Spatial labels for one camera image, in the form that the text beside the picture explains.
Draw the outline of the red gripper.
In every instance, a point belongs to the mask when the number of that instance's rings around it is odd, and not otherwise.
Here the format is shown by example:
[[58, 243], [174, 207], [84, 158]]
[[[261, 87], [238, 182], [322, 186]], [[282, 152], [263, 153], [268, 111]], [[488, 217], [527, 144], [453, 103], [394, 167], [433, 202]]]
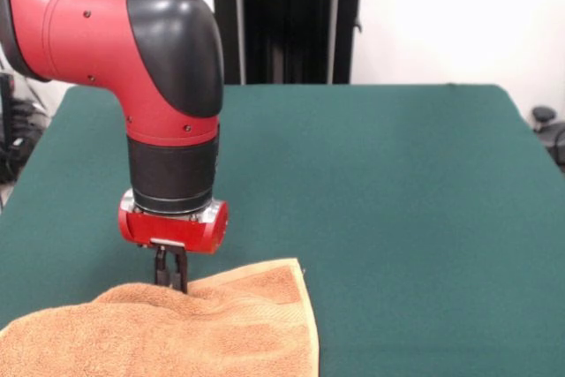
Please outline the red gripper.
[[[176, 269], [171, 275], [174, 290], [186, 294], [187, 252], [213, 254], [221, 245], [229, 221], [228, 203], [212, 202], [196, 215], [154, 215], [135, 209], [133, 200], [121, 200], [118, 224], [123, 238], [135, 245], [170, 245], [183, 247], [175, 255]], [[167, 251], [158, 246], [154, 257], [154, 284], [170, 286]]]

